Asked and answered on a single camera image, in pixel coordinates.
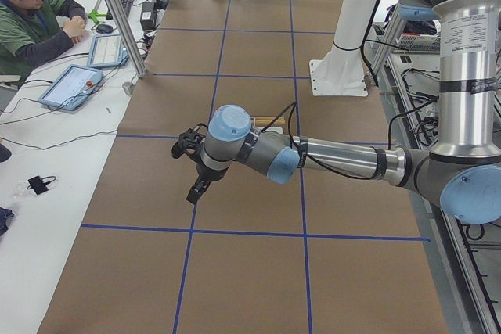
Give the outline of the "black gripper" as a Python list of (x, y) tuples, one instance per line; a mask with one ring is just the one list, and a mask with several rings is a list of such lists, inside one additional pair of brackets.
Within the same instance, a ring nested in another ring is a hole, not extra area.
[(197, 204), (211, 183), (221, 180), (225, 176), (227, 170), (227, 168), (224, 170), (213, 170), (203, 163), (197, 164), (196, 171), (198, 173), (198, 178), (190, 188), (186, 200), (191, 204)]

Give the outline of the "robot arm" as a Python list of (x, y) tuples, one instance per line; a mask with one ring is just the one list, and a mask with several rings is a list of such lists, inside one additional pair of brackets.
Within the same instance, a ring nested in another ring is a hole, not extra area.
[(500, 149), (492, 140), (500, 0), (399, 0), (406, 21), (440, 23), (438, 95), (409, 111), (424, 149), (384, 149), (257, 129), (236, 105), (219, 107), (207, 133), (179, 136), (173, 157), (196, 163), (187, 199), (197, 203), (234, 162), (284, 184), (301, 168), (385, 180), (468, 224), (500, 217)]

